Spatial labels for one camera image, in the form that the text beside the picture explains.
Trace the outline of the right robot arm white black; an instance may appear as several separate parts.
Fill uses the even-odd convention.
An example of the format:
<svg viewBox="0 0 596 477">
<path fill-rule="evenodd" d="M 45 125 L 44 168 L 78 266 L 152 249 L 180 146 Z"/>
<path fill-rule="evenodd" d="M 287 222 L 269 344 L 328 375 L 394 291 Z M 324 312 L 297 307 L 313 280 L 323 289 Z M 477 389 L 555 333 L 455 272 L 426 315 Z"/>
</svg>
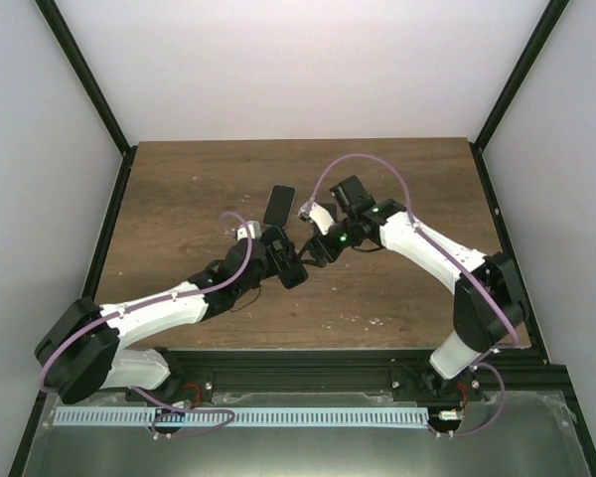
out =
<svg viewBox="0 0 596 477">
<path fill-rule="evenodd" d="M 505 338 L 518 337 L 528 312 L 517 267 L 507 254 L 486 255 L 446 238 L 393 199 L 376 202 L 356 176 L 330 192 L 345 215 L 342 220 L 314 200 L 298 213 L 314 228 L 304 250 L 317 266 L 331 264 L 344 249 L 369 240 L 428 272 L 453 297 L 453 330 L 418 375 L 429 398 L 446 399 L 466 369 Z"/>
</svg>

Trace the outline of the phone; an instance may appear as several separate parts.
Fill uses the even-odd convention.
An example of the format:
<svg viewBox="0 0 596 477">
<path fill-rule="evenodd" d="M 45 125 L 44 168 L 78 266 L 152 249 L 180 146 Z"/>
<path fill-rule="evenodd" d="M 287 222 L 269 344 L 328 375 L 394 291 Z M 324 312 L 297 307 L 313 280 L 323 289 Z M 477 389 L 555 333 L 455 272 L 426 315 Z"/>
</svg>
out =
<svg viewBox="0 0 596 477">
<path fill-rule="evenodd" d="M 331 218 L 334 222 L 336 222 L 338 220 L 336 204 L 324 203 L 324 204 L 322 204 L 322 207 L 328 212 L 328 214 L 331 216 Z"/>
</svg>

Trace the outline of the black phone front table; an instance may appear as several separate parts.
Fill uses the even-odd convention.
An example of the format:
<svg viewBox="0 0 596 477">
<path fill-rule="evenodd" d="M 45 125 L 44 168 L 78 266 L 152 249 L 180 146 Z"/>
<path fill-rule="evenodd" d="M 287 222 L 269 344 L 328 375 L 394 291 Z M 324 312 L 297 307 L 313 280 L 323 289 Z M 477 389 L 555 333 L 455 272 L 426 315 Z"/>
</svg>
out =
<svg viewBox="0 0 596 477">
<path fill-rule="evenodd" d="M 278 277 L 285 289 L 304 283 L 308 272 L 295 250 L 295 244 L 279 227 L 268 228 L 261 237 L 266 254 L 266 277 Z"/>
</svg>

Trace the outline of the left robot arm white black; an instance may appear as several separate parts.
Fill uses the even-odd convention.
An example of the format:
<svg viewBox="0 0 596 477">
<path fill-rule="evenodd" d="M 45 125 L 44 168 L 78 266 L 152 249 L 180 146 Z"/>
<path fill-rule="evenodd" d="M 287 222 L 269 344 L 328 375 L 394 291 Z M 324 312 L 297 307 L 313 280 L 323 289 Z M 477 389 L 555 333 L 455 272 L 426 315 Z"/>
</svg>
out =
<svg viewBox="0 0 596 477">
<path fill-rule="evenodd" d="M 164 347 L 135 344 L 166 330 L 195 325 L 226 313 L 269 278 L 292 289 L 308 277 L 292 241 L 242 239 L 222 260 L 166 291 L 133 301 L 97 305 L 74 301 L 37 345 L 39 387 L 66 404 L 109 389 L 128 388 L 162 401 L 183 389 L 184 373 Z"/>
</svg>

